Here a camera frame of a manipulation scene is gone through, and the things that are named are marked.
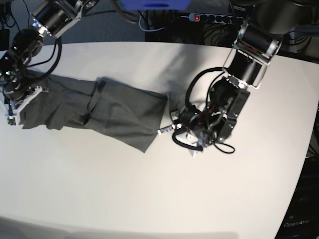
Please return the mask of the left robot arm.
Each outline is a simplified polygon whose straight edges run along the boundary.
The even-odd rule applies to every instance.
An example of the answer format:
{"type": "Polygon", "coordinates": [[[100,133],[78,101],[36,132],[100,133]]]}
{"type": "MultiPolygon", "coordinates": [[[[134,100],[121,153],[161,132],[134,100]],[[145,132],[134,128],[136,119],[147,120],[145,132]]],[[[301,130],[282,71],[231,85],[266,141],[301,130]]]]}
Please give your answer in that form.
{"type": "Polygon", "coordinates": [[[249,98],[249,88],[258,88],[272,58],[281,48],[283,38],[309,11],[316,0],[237,0],[236,5],[252,7],[242,22],[222,67],[200,72],[191,81],[185,106],[172,112],[172,139],[177,145],[202,152],[209,146],[220,149],[234,129],[237,118],[249,98]],[[217,72],[209,85],[205,107],[200,110],[190,101],[195,84],[207,73],[217,72]]]}

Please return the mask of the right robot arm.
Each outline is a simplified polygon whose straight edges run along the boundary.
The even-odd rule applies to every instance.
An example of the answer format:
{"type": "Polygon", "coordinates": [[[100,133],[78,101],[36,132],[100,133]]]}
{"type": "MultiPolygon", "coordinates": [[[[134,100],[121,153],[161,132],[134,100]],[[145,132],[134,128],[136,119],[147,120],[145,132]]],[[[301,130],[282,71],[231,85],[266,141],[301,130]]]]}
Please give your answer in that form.
{"type": "Polygon", "coordinates": [[[11,48],[0,59],[0,91],[4,102],[16,101],[29,85],[46,78],[57,66],[40,77],[29,78],[26,68],[43,47],[44,38],[54,37],[62,51],[61,36],[81,20],[99,2],[97,0],[46,0],[33,13],[33,24],[16,35],[11,48]]]}

